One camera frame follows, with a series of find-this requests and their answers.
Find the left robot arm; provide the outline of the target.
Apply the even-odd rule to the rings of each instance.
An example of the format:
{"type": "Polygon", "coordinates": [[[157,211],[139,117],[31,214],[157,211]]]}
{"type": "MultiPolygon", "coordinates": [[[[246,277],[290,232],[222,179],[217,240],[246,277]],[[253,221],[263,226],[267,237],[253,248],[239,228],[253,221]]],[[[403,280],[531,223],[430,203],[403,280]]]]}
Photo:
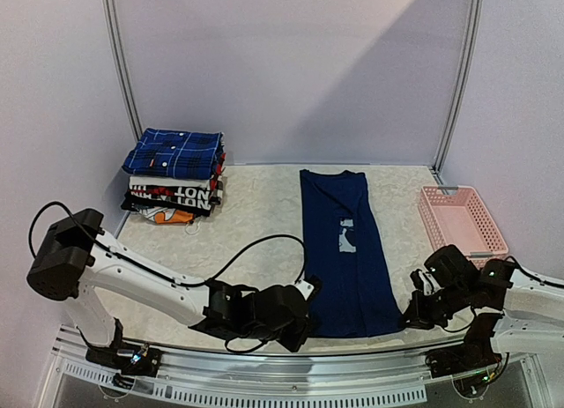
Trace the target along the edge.
{"type": "Polygon", "coordinates": [[[86,208],[73,213],[52,201],[40,208],[61,208],[39,247],[35,224],[27,233],[33,263],[27,284],[40,296],[61,302],[83,339],[111,367],[124,367],[131,350],[121,340],[120,323],[96,294],[101,288],[153,308],[190,330],[229,345],[238,339],[259,346],[274,341],[298,352],[312,329],[311,302],[322,288],[319,278],[301,272],[291,285],[264,289],[230,285],[216,272],[209,278],[182,275],[127,249],[102,226],[103,214],[86,208]]]}

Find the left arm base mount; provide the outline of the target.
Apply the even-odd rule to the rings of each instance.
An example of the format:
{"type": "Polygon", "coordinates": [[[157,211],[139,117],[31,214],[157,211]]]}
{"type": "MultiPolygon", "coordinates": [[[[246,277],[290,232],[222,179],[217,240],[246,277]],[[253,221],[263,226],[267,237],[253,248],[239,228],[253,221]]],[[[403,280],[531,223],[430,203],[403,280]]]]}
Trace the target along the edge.
{"type": "Polygon", "coordinates": [[[111,379],[112,385],[131,390],[138,377],[156,377],[159,372],[163,352],[148,343],[140,345],[123,340],[122,324],[115,319],[115,333],[109,346],[92,345],[80,332],[87,346],[85,359],[93,364],[112,368],[116,371],[111,379]]]}

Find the pink plastic laundry basket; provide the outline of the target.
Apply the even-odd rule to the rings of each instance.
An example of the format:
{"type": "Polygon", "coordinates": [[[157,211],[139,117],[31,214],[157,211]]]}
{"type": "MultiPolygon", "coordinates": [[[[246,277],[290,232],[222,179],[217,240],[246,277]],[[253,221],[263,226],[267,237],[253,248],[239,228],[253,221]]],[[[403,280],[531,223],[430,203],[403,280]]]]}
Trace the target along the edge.
{"type": "Polygon", "coordinates": [[[478,268],[509,249],[489,210],[473,187],[424,186],[419,215],[431,247],[456,246],[478,268]]]}

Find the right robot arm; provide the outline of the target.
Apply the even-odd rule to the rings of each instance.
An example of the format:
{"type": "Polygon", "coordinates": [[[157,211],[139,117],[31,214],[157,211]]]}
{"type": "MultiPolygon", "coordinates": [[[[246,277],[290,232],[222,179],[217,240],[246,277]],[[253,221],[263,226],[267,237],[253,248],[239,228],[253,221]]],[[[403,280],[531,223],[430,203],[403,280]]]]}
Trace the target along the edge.
{"type": "Polygon", "coordinates": [[[434,376],[493,365],[505,353],[562,352],[562,282],[527,271],[512,256],[478,268],[454,245],[436,250],[424,266],[411,275],[404,325],[431,330],[465,309],[473,316],[460,344],[427,353],[434,376]]]}

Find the blue plaid flannel shirt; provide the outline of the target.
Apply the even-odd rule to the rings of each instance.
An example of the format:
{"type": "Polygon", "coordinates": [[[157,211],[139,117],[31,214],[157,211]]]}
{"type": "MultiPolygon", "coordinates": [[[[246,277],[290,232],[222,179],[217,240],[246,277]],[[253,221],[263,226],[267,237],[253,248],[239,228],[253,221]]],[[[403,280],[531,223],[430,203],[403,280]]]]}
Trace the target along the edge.
{"type": "Polygon", "coordinates": [[[224,154],[223,134],[148,128],[122,164],[131,175],[208,180],[224,154]]]}

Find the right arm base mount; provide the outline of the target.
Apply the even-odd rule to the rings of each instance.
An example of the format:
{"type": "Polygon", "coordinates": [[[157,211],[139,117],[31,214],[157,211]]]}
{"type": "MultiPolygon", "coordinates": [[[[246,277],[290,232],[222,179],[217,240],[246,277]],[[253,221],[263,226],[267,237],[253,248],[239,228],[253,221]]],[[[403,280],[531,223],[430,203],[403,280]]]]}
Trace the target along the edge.
{"type": "Polygon", "coordinates": [[[433,378],[450,376],[462,397],[476,398],[506,371],[510,354],[495,352],[491,339],[501,314],[478,315],[459,345],[445,346],[425,354],[433,378]]]}

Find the dark blue garment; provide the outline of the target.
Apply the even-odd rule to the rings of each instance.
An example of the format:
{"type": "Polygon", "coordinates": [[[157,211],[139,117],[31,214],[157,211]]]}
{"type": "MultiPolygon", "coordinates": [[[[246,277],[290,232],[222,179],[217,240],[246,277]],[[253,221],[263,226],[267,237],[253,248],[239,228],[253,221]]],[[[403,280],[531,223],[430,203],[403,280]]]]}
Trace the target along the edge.
{"type": "Polygon", "coordinates": [[[306,276],[322,282],[309,309],[313,337],[371,338],[403,330],[366,176],[303,169],[300,183],[306,276]]]}

